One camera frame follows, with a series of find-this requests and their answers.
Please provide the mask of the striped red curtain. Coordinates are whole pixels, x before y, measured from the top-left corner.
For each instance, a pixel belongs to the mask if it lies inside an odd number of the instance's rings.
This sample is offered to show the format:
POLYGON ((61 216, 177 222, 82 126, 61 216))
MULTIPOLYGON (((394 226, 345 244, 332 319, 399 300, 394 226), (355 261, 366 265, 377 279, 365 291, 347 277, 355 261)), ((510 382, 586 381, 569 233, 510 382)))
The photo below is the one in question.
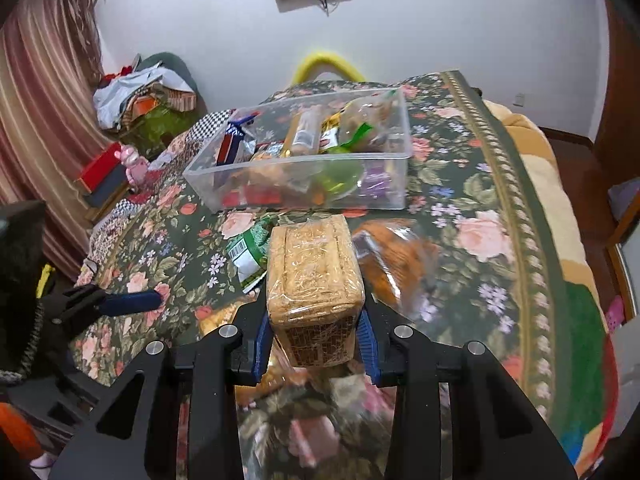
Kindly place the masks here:
POLYGON ((1 27, 1 200, 43 200, 44 254, 76 278, 88 206, 76 184, 110 143, 96 121, 102 77, 92 0, 18 0, 1 27))

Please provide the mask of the clear plastic storage box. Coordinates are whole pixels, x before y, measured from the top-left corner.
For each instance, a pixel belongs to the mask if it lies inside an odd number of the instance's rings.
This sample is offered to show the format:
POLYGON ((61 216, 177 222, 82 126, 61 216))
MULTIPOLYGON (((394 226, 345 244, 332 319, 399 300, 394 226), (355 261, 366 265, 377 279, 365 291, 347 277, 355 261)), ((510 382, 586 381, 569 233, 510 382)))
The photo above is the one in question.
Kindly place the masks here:
POLYGON ((183 177, 213 212, 401 210, 411 153, 401 90, 311 93, 237 108, 183 177))

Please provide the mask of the green round jelly cup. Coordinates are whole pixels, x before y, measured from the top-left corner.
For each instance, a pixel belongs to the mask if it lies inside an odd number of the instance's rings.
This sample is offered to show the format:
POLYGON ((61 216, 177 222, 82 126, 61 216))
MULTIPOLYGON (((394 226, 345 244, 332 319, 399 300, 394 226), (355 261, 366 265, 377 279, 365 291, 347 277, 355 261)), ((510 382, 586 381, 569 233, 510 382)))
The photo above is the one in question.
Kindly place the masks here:
POLYGON ((358 185, 364 169, 361 162, 355 159, 333 159, 326 162, 314 183, 323 193, 324 200, 339 200, 349 195, 358 185))

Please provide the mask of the blue biscuit snack bag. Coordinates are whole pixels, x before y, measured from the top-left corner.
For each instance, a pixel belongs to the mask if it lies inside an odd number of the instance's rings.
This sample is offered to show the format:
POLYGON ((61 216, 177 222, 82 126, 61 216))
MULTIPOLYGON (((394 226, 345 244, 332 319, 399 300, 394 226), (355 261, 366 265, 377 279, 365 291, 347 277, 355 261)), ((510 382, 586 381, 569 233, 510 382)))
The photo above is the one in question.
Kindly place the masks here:
POLYGON ((248 162, 256 151, 257 141, 253 132, 258 112, 242 117, 231 117, 224 128, 224 136, 216 156, 217 166, 248 162))

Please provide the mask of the red white snack pack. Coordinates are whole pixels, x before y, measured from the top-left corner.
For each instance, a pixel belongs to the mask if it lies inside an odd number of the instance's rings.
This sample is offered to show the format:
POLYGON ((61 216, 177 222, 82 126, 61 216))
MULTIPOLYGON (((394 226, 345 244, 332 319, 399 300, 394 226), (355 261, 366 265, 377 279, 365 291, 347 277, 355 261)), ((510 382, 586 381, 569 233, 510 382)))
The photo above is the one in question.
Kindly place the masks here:
POLYGON ((221 206, 229 208, 279 206, 282 194, 278 188, 262 184, 241 184, 224 191, 221 206))

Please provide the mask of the brown wooden door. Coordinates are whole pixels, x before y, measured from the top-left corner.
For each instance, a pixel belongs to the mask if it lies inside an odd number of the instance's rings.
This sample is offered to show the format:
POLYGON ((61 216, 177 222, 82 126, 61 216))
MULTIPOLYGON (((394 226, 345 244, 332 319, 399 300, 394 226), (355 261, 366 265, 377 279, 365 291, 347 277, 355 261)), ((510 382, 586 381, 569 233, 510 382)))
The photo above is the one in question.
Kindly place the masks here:
POLYGON ((594 154, 609 185, 639 175, 639 36, 610 0, 608 85, 594 154))

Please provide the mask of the yellow padded bed rail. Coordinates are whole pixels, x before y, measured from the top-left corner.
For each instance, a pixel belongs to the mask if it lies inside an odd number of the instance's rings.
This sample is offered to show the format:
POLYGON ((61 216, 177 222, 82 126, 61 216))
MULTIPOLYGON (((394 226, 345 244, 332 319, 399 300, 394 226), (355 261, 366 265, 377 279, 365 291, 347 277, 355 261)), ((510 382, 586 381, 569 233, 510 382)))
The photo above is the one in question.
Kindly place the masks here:
POLYGON ((316 51, 306 55, 300 62, 291 80, 291 86, 312 81, 324 72, 331 72, 340 78, 352 82, 363 82, 366 77, 346 58, 330 51, 316 51))

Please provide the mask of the pile of clothes on chair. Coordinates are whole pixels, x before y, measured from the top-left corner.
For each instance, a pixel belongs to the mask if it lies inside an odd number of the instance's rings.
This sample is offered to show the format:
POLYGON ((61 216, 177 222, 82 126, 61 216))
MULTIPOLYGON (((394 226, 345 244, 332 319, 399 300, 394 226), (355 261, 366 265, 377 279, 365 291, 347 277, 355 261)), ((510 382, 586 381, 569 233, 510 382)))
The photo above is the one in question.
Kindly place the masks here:
POLYGON ((93 93, 99 127, 153 159, 206 113, 189 67, 170 52, 139 58, 93 93))

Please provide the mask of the floral green bedspread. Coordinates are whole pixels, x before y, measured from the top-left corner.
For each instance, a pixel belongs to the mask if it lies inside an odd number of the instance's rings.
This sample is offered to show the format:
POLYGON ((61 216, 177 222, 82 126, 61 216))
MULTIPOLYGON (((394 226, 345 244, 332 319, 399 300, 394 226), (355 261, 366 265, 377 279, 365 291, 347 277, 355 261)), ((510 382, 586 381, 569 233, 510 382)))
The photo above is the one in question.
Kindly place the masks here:
POLYGON ((93 323, 75 365, 111 385, 151 340, 190 344, 265 292, 271 361, 235 391, 244 474, 377 479, 396 391, 356 355, 356 301, 371 289, 434 341, 487 344, 584 474, 611 431, 616 369, 550 143, 457 72, 412 77, 392 98, 409 117, 392 157, 337 151, 208 176, 215 205, 183 170, 221 140, 224 113, 177 136, 158 190, 96 231, 96 270, 79 275, 152 288, 162 304, 93 323))

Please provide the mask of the purple white snack bar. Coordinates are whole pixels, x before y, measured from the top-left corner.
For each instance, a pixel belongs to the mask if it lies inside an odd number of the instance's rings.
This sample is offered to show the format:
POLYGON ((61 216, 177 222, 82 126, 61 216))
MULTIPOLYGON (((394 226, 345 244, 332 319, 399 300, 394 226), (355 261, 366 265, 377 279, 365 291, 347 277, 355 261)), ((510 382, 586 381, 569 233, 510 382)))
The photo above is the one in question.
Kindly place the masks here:
POLYGON ((360 200, 387 200, 394 190, 394 179, 384 168, 371 167, 363 170, 357 184, 360 200))

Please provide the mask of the gold snack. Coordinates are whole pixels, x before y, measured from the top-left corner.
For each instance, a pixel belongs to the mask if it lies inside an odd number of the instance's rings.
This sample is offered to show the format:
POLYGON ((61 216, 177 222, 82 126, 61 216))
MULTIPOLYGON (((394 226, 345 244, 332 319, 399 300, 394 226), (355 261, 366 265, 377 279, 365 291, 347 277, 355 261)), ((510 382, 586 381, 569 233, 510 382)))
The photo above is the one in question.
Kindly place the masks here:
POLYGON ((342 113, 328 116, 320 126, 319 152, 329 153, 340 146, 342 113))

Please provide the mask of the green snack packet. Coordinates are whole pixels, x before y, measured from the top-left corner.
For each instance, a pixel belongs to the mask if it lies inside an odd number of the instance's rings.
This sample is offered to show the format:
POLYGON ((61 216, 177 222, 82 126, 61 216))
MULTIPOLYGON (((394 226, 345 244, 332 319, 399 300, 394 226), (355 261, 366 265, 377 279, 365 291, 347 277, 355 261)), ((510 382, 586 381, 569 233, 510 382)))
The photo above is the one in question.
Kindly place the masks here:
POLYGON ((227 255, 236 269, 242 292, 248 294, 267 273, 273 218, 262 217, 227 245, 227 255))

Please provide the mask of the orange bread clear bag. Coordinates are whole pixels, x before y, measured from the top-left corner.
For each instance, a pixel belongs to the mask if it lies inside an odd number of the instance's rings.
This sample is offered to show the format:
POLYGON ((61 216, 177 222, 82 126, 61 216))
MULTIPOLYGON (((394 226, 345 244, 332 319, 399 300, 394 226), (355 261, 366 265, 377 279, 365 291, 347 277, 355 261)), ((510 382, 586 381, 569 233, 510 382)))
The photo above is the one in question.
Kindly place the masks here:
POLYGON ((439 247, 419 222, 367 220, 352 232, 352 244, 372 294, 406 318, 417 318, 436 287, 439 259, 439 247))

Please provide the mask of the square cracker pack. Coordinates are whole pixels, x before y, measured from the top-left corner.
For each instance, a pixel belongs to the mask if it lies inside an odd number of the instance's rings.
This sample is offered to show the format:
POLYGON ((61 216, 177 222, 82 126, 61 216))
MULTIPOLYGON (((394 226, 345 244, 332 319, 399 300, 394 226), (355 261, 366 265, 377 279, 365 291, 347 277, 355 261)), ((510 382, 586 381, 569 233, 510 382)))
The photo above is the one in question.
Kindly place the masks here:
POLYGON ((365 299, 344 216, 272 230, 267 310, 274 336, 293 366, 331 367, 351 360, 365 299))

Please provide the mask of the long brown biscuit pack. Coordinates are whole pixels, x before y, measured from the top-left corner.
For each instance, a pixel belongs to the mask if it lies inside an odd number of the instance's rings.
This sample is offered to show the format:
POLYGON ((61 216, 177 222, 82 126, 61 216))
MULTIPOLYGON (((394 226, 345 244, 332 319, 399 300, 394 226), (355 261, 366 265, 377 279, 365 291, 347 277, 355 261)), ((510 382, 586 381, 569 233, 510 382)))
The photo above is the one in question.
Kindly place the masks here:
POLYGON ((315 155, 319 151, 322 107, 313 105, 292 119, 283 142, 281 157, 315 155))

